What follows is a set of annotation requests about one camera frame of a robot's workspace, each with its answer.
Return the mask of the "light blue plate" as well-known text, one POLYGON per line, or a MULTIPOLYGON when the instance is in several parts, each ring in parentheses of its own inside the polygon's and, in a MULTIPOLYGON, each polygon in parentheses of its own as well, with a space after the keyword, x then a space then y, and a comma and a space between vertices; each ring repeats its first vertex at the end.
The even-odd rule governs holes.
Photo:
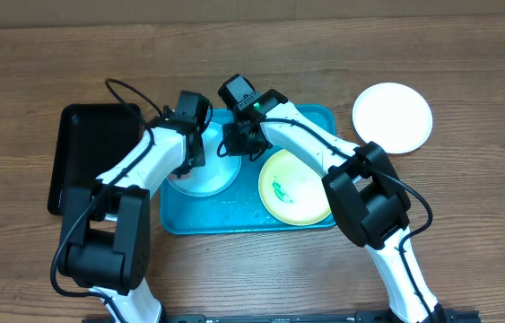
POLYGON ((193 168, 184 178, 170 174, 167 181, 179 192, 189 196, 211 196, 227 188, 237 177, 241 166, 239 156, 219 157, 217 148, 222 140, 222 126, 212 122, 202 135, 205 166, 193 168))

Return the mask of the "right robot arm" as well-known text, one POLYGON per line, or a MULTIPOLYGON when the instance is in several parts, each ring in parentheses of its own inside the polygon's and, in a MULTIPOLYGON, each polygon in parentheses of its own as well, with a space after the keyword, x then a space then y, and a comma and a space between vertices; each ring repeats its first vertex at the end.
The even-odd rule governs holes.
POLYGON ((218 94, 233 115, 218 155, 246 154, 255 160, 273 145, 292 153, 320 176, 336 226, 368 251, 387 289, 392 316, 401 322, 446 321, 411 244, 423 229, 410 228, 410 199, 424 207, 428 203, 398 178, 378 144, 358 146, 331 135, 283 94, 274 89, 259 93, 240 74, 225 81, 218 94))

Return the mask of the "green rimmed plate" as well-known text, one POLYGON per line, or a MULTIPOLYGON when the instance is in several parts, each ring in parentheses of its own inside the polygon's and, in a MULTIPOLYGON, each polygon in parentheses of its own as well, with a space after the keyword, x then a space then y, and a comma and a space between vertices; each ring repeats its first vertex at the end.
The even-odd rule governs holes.
POLYGON ((258 192, 267 211, 283 223, 308 226, 331 214, 320 176, 284 149, 263 165, 258 192))

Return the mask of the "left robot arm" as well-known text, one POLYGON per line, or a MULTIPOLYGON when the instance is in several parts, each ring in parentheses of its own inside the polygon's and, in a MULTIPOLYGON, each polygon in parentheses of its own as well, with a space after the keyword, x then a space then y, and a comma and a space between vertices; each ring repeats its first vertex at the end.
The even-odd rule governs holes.
POLYGON ((160 322, 162 306, 145 279, 150 261, 150 203, 161 183, 205 165, 202 134, 212 105, 183 91, 175 109, 146 124, 139 144, 94 181, 65 192, 59 246, 50 268, 54 290, 97 297, 114 322, 160 322))

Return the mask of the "red and green sponge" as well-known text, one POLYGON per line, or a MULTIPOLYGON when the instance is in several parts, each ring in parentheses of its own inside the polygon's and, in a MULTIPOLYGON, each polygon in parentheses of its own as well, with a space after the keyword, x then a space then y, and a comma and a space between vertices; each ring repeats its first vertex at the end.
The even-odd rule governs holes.
POLYGON ((174 173, 171 173, 167 179, 169 180, 181 180, 181 179, 188 179, 190 177, 190 173, 186 173, 186 174, 174 174, 174 173))

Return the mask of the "white plate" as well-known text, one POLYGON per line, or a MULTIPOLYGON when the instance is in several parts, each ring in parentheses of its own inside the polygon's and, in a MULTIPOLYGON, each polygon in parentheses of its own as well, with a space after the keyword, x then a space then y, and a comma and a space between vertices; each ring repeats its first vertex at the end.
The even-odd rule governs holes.
POLYGON ((364 90, 353 104, 353 125, 365 143, 386 153, 410 153, 425 144, 433 128, 427 100, 401 83, 378 83, 364 90))

